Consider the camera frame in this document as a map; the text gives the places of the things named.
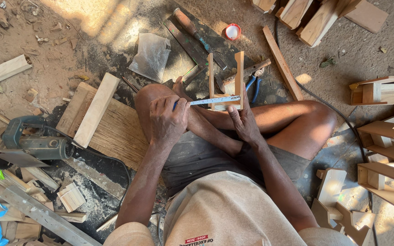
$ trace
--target wooden chisel handle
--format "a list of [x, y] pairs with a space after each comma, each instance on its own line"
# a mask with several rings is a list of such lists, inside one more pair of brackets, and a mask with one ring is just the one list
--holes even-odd
[[188, 18], [188, 16], [183, 14], [183, 12], [180, 10], [180, 8], [175, 9], [172, 14], [176, 17], [177, 21], [183, 26], [183, 28], [187, 32], [189, 32], [192, 36], [195, 36], [195, 34], [200, 36], [200, 34], [197, 31], [196, 26], [191, 22], [191, 20]]

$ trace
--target hand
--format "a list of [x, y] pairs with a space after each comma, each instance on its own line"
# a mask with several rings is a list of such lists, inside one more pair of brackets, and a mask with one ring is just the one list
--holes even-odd
[[188, 126], [190, 104], [177, 95], [167, 96], [151, 101], [151, 141], [172, 148]]
[[247, 143], [255, 143], [264, 139], [259, 132], [258, 125], [256, 125], [255, 116], [249, 105], [249, 98], [247, 97], [246, 86], [243, 84], [243, 110], [238, 113], [238, 110], [229, 106], [227, 111], [233, 121], [233, 126], [238, 133], [238, 136]]

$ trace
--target transparent plastic bag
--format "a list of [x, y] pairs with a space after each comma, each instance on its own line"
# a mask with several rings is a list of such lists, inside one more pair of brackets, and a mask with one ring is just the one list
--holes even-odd
[[138, 54], [133, 57], [129, 69], [162, 83], [170, 51], [171, 46], [168, 38], [159, 37], [152, 33], [140, 33]]

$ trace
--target bare foot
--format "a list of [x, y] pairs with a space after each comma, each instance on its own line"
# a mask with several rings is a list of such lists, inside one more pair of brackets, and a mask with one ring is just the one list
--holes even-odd
[[193, 101], [193, 99], [191, 99], [189, 96], [185, 94], [185, 90], [183, 89], [183, 84], [182, 84], [182, 76], [176, 79], [176, 83], [172, 87], [172, 91], [176, 93], [179, 97], [185, 98], [188, 102]]

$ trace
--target red label on shirt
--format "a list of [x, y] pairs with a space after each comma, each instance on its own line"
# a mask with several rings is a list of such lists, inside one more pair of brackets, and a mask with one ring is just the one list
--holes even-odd
[[198, 241], [198, 240], [202, 240], [202, 239], [207, 239], [207, 235], [187, 239], [187, 240], [185, 240], [185, 243], [192, 243], [192, 242], [195, 242], [195, 241]]

